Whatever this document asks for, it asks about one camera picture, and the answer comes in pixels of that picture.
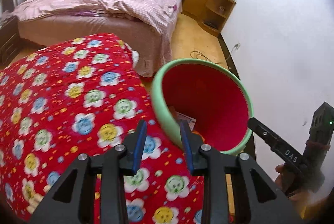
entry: flower pattern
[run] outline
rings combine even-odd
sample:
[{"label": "flower pattern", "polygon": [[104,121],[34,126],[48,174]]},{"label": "flower pattern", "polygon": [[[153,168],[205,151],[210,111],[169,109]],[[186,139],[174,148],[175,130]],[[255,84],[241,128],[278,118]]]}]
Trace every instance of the flower pattern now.
[{"label": "flower pattern", "polygon": [[22,92],[20,99],[19,99],[19,103],[27,103],[29,101],[29,98],[32,94],[32,90],[31,89],[26,89],[25,91]]},{"label": "flower pattern", "polygon": [[134,190],[143,192],[148,189],[150,183],[148,182],[148,177],[150,172],[147,168],[140,168],[137,174],[133,177],[124,176],[124,190],[126,193],[132,193]]},{"label": "flower pattern", "polygon": [[3,151],[0,150],[0,167],[4,167],[4,165],[5,165],[3,157],[4,157]]},{"label": "flower pattern", "polygon": [[27,59],[25,60],[26,62],[32,61],[33,59],[35,59],[37,56],[37,53],[32,53],[29,56],[27,56]]},{"label": "flower pattern", "polygon": [[122,48],[122,49],[125,49],[125,42],[123,41],[123,40],[116,40],[116,42],[120,45],[120,47]]},{"label": "flower pattern", "polygon": [[76,47],[67,47],[61,52],[61,54],[70,55],[75,51],[76,51]]},{"label": "flower pattern", "polygon": [[77,79],[81,78],[90,78],[93,76],[93,73],[95,72],[95,68],[91,66],[84,66],[78,71],[78,75],[76,76]]},{"label": "flower pattern", "polygon": [[89,50],[81,49],[74,53],[73,59],[85,59],[87,57],[87,54],[89,53]]},{"label": "flower pattern", "polygon": [[121,75],[119,73],[116,73],[116,72],[104,73],[101,76],[100,85],[101,86],[117,85],[119,83],[119,78],[120,77],[121,77]]},{"label": "flower pattern", "polygon": [[24,83],[17,84],[16,87],[15,87],[15,89],[14,89],[14,91],[13,91],[13,95],[17,96],[18,94],[20,94],[21,91],[22,91],[22,89],[23,89],[23,87],[24,87]]},{"label": "flower pattern", "polygon": [[82,92],[84,91],[84,83],[73,83],[70,84],[67,87],[67,90],[65,91],[65,96],[70,97],[71,99],[75,99],[79,97]]},{"label": "flower pattern", "polygon": [[29,153],[24,160],[24,172],[36,177],[38,174],[39,159],[33,153]]},{"label": "flower pattern", "polygon": [[17,124],[20,119],[21,119],[21,114],[22,114],[22,108],[21,107],[15,107],[13,110],[13,114],[10,117],[11,122],[13,122],[13,124]]},{"label": "flower pattern", "polygon": [[56,171],[50,172],[50,174],[46,178],[46,182],[48,185],[53,186],[54,183],[59,179],[60,175]]},{"label": "flower pattern", "polygon": [[161,149],[159,148],[160,146],[160,138],[147,135],[142,160],[146,160],[148,157],[150,157],[151,159],[159,158],[161,155]]},{"label": "flower pattern", "polygon": [[129,99],[120,99],[114,105],[114,118],[133,118],[136,115],[135,108],[137,107],[137,102],[131,101]]},{"label": "flower pattern", "polygon": [[187,176],[173,175],[168,178],[165,184],[166,198],[169,201],[177,197],[185,198],[189,195],[189,178]]},{"label": "flower pattern", "polygon": [[35,79],[34,82],[32,83],[32,86],[39,86],[45,83],[45,79],[46,79],[47,75],[45,73],[40,73],[38,74]]},{"label": "flower pattern", "polygon": [[26,178],[22,180],[22,194],[26,201],[29,201],[36,194],[33,181],[28,181]]},{"label": "flower pattern", "polygon": [[146,210],[142,199],[126,200],[126,210],[130,222],[139,222],[143,219]]},{"label": "flower pattern", "polygon": [[4,76],[4,78],[2,79],[0,85],[5,85],[9,80],[9,76]]},{"label": "flower pattern", "polygon": [[24,74],[23,74],[23,77],[22,79],[25,80],[25,79],[29,79],[35,72],[35,69],[28,69]]},{"label": "flower pattern", "polygon": [[85,95],[85,101],[83,102],[83,106],[85,108],[89,107],[101,107],[103,104],[103,99],[106,97],[106,92],[100,91],[97,89],[93,89],[88,91]]},{"label": "flower pattern", "polygon": [[193,219],[194,223],[195,224],[201,224],[201,221],[202,221],[202,209],[201,210],[198,210],[195,214],[195,217]]},{"label": "flower pattern", "polygon": [[118,144],[121,144],[121,138],[119,137],[123,133],[123,129],[114,124],[105,124],[103,125],[97,133],[99,140],[97,145],[100,148],[105,148],[107,146],[114,147]]},{"label": "flower pattern", "polygon": [[179,210],[177,208],[163,206],[155,211],[152,220],[158,224],[177,224],[179,222],[178,215]]},{"label": "flower pattern", "polygon": [[81,43],[83,43],[85,40],[86,40],[86,38],[84,38],[84,37],[76,38],[76,39],[73,39],[73,41],[72,41],[71,44],[72,44],[72,45],[81,44]]},{"label": "flower pattern", "polygon": [[37,59],[35,66],[37,65],[43,65],[48,61],[49,57],[48,56],[41,56]]},{"label": "flower pattern", "polygon": [[0,106],[3,105],[4,100],[5,100],[5,95],[1,95],[0,96]]},{"label": "flower pattern", "polygon": [[39,130],[35,135],[34,149],[36,151],[47,152],[50,148],[50,142],[52,140],[52,134],[47,130]]},{"label": "flower pattern", "polygon": [[13,202],[13,189],[11,188],[9,183],[5,184],[5,192],[6,192],[7,199]]},{"label": "flower pattern", "polygon": [[47,99],[46,98],[38,98],[35,100],[34,104],[32,105],[31,108],[31,113],[34,114],[41,114],[44,109],[45,109],[45,105],[47,103]]},{"label": "flower pattern", "polygon": [[78,68],[78,64],[79,64],[79,62],[68,62],[68,63],[66,63],[66,65],[62,69],[62,71],[66,72],[66,73],[71,73]]},{"label": "flower pattern", "polygon": [[72,125],[72,130],[81,135],[89,134],[95,126],[94,119],[95,115],[92,113],[86,115],[83,113],[77,114],[75,122]]},{"label": "flower pattern", "polygon": [[24,71],[26,71],[27,67],[28,67],[28,64],[21,65],[17,71],[17,74],[21,75]]},{"label": "flower pattern", "polygon": [[13,155],[16,159],[20,160],[23,154],[24,142],[23,140],[15,139],[14,146],[12,148]]},{"label": "flower pattern", "polygon": [[32,119],[30,117],[25,117],[21,120],[19,135],[27,135],[30,131],[32,125]]},{"label": "flower pattern", "polygon": [[100,40],[92,40],[87,44],[87,48],[94,48],[99,47],[101,45],[102,41]]},{"label": "flower pattern", "polygon": [[107,59],[109,58],[109,55],[107,54],[102,54],[102,53],[99,53],[99,54],[96,54],[94,57],[93,57],[93,60],[91,61],[92,64],[104,64],[107,62]]}]

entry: nightstand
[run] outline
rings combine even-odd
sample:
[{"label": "nightstand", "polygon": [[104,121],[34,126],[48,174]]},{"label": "nightstand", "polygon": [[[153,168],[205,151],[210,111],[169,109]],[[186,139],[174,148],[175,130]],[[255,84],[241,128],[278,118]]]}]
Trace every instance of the nightstand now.
[{"label": "nightstand", "polygon": [[17,22],[13,17],[0,27],[0,67],[8,66],[23,48]]}]

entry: white wall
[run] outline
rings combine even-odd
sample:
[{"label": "white wall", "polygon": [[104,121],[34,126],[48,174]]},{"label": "white wall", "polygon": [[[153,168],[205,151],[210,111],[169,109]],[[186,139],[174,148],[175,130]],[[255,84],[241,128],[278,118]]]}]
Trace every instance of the white wall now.
[{"label": "white wall", "polygon": [[[300,152],[313,112],[334,106],[334,0],[237,0],[223,29],[254,113]],[[274,179],[282,161],[256,137],[258,163]],[[334,137],[323,165],[323,197],[334,186]]]}]

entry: wooden floor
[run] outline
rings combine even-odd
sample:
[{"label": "wooden floor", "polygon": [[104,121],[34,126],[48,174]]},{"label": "wooden floor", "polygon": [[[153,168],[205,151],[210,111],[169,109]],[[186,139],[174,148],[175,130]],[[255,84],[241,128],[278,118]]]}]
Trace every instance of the wooden floor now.
[{"label": "wooden floor", "polygon": [[[202,30],[197,22],[189,16],[183,14],[179,15],[173,33],[171,47],[173,60],[191,58],[190,53],[192,51],[199,51],[209,58],[211,62],[221,63],[219,65],[228,69],[218,39]],[[151,90],[151,81],[151,79],[142,78],[142,82],[148,92]]]}]

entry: bed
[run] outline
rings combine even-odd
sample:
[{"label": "bed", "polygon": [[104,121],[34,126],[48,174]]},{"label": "bed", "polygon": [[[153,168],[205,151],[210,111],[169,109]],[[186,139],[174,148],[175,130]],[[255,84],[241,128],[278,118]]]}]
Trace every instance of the bed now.
[{"label": "bed", "polygon": [[[27,0],[1,0],[2,11],[13,12],[25,1]],[[177,0],[168,25],[161,33],[157,33],[152,26],[138,18],[87,15],[53,15],[31,21],[17,21],[17,26],[23,45],[51,46],[94,33],[115,33],[139,52],[136,72],[143,77],[151,77],[171,60],[170,41],[180,12],[182,2]]]}]

